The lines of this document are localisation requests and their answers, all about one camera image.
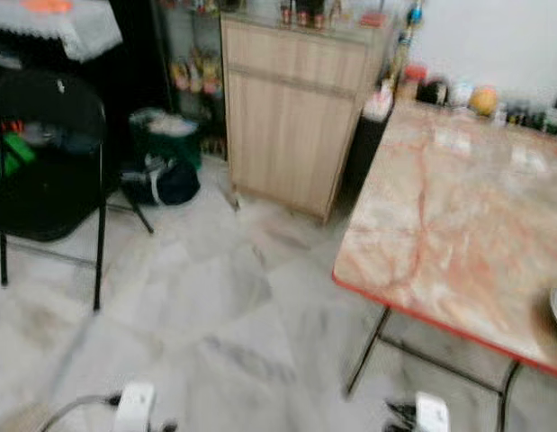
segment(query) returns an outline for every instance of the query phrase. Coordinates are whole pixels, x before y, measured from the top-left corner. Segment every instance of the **white lace tablecloth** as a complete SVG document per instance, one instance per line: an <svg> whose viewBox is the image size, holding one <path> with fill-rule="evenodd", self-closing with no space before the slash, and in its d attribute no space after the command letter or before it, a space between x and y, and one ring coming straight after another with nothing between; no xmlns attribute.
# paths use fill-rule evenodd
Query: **white lace tablecloth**
<svg viewBox="0 0 557 432"><path fill-rule="evenodd" d="M69 59L94 59L122 42L110 3L72 0L66 13L36 13L21 0L0 0L0 30L44 39L60 39Z"/></svg>

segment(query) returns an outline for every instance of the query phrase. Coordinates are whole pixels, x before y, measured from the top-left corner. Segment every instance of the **green cloth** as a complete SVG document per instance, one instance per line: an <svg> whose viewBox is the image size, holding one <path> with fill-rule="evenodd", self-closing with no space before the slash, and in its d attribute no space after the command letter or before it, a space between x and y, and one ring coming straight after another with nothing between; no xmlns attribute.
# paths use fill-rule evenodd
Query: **green cloth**
<svg viewBox="0 0 557 432"><path fill-rule="evenodd" d="M36 158L36 155L26 142L13 132L7 133L4 136L4 151L4 168L7 176L20 167L20 159L29 164Z"/></svg>

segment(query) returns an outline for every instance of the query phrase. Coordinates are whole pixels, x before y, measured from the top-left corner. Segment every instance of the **cabinet drawer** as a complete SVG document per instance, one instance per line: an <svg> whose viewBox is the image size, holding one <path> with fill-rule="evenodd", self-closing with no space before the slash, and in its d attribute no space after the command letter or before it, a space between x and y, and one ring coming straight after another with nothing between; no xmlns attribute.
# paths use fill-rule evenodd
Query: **cabinet drawer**
<svg viewBox="0 0 557 432"><path fill-rule="evenodd" d="M229 68L251 68L350 92L361 83L363 45L239 22L224 22L223 31Z"/></svg>

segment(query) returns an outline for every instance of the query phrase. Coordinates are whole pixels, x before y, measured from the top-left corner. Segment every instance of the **cable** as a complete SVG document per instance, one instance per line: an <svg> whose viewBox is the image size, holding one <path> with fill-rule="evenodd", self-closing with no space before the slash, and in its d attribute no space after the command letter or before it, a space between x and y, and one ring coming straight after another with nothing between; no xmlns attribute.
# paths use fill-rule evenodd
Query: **cable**
<svg viewBox="0 0 557 432"><path fill-rule="evenodd" d="M92 403L102 403L103 405L110 405L111 407L117 407L120 403L121 393L111 394L110 396L101 396L101 395L89 395L83 396L70 402L68 405L65 405L61 409L59 409L56 413L50 417L44 425L38 429L38 432L46 432L49 430L55 423L57 423L60 419L66 416L71 410L75 408L81 407L83 405L89 405Z"/></svg>

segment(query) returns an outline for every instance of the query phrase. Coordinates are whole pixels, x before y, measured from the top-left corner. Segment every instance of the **wall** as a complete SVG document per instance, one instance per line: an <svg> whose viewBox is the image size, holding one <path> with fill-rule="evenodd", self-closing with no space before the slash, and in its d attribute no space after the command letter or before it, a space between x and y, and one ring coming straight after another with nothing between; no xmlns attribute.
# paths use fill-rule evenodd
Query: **wall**
<svg viewBox="0 0 557 432"><path fill-rule="evenodd" d="M557 0L427 0L410 58L548 104L557 95Z"/></svg>

